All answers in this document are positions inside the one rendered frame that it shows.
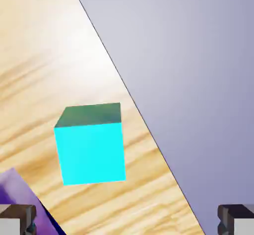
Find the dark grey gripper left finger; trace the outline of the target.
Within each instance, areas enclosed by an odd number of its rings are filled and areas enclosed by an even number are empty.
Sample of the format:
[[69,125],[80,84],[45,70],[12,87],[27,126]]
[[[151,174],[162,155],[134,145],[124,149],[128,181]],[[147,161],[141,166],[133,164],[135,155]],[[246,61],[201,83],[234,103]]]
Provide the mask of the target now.
[[0,204],[0,235],[36,235],[36,207]]

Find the large purple box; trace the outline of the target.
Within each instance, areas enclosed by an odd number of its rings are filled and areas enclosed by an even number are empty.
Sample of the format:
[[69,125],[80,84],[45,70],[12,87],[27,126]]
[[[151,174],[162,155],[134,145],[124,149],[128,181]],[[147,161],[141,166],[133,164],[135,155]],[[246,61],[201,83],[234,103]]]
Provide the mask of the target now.
[[66,235],[36,194],[14,169],[0,173],[0,204],[25,204],[36,207],[37,235]]

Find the small cyan cube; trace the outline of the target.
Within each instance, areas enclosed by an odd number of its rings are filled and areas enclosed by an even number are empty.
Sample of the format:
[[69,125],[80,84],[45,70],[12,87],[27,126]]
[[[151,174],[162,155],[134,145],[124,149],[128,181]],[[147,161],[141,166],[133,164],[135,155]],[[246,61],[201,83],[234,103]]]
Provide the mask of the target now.
[[66,107],[54,135],[64,185],[126,180],[120,103]]

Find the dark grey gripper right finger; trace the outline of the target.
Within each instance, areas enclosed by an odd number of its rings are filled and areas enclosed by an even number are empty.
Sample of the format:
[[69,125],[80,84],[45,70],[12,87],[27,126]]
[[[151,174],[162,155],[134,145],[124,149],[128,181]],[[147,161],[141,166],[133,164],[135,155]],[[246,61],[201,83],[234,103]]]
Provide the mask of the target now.
[[254,204],[221,204],[218,235],[254,235]]

